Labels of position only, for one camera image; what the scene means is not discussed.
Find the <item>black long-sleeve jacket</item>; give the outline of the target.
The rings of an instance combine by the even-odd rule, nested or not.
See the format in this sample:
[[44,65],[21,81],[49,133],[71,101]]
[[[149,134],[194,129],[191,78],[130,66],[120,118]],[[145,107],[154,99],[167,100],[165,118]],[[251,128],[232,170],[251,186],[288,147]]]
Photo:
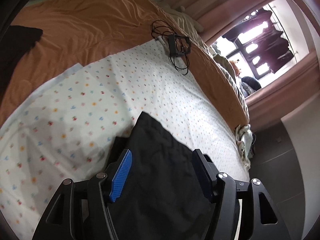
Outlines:
[[109,209],[119,239],[204,239],[214,205],[204,197],[192,151],[142,112],[129,137],[116,137],[108,163],[124,149],[133,161]]

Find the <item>dark hanging clothes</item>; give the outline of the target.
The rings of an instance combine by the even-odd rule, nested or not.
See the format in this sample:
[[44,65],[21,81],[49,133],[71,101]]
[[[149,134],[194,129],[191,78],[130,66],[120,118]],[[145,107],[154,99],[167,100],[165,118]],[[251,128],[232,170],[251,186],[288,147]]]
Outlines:
[[256,79],[276,73],[294,58],[288,39],[271,17],[272,11],[261,8],[222,36],[237,46]]

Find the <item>crumpled patterned white cloth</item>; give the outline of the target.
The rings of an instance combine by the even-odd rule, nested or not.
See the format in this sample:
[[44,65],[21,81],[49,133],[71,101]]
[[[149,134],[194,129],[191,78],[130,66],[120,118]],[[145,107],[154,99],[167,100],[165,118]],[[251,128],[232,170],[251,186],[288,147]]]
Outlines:
[[253,134],[250,124],[245,126],[237,126],[234,134],[241,161],[245,169],[249,170],[251,167],[251,162],[249,161],[249,152],[253,142]]

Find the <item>floral white bed sheet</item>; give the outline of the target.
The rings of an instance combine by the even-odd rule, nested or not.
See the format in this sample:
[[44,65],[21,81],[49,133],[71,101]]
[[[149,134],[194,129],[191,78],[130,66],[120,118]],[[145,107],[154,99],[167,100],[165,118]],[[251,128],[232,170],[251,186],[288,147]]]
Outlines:
[[249,178],[234,132],[183,60],[163,41],[77,64],[31,96],[1,128],[1,212],[19,239],[31,239],[65,178],[98,173],[112,141],[149,113],[178,141],[208,154],[223,172]]

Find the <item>pink right curtain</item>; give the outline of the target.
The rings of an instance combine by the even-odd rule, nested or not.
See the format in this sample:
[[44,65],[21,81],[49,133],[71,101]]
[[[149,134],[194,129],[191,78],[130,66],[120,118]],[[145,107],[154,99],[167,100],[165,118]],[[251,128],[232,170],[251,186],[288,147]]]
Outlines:
[[246,98],[251,130],[257,132],[278,123],[319,92],[319,61],[315,51],[282,76]]

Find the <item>orange plush toy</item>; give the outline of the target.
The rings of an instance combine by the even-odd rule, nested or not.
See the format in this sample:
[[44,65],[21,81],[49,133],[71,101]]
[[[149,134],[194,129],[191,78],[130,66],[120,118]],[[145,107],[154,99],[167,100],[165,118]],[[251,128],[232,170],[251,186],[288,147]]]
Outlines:
[[232,65],[233,69],[234,69],[234,72],[235,72],[235,75],[236,76],[239,76],[241,71],[240,69],[237,67],[236,65],[236,62],[235,61],[230,61],[230,64]]

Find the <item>orange-brown blanket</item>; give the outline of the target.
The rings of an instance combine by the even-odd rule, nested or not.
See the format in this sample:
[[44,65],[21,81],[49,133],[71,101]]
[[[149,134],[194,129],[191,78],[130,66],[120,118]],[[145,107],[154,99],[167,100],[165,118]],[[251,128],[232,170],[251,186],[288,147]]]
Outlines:
[[[163,32],[175,27],[151,0],[47,0],[22,9],[14,22],[42,29],[43,36],[14,70],[1,122],[40,85],[74,64],[87,66],[151,40],[162,41]],[[207,53],[192,45],[183,62],[182,74],[193,74],[229,128],[249,123],[246,104]]]

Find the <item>black folded garment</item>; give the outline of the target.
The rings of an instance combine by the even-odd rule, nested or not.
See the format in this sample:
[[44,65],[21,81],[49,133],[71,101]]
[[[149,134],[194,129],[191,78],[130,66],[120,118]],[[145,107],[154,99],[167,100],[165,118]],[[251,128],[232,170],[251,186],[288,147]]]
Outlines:
[[9,85],[12,74],[20,59],[39,42],[43,30],[38,28],[10,25],[1,39],[1,100]]

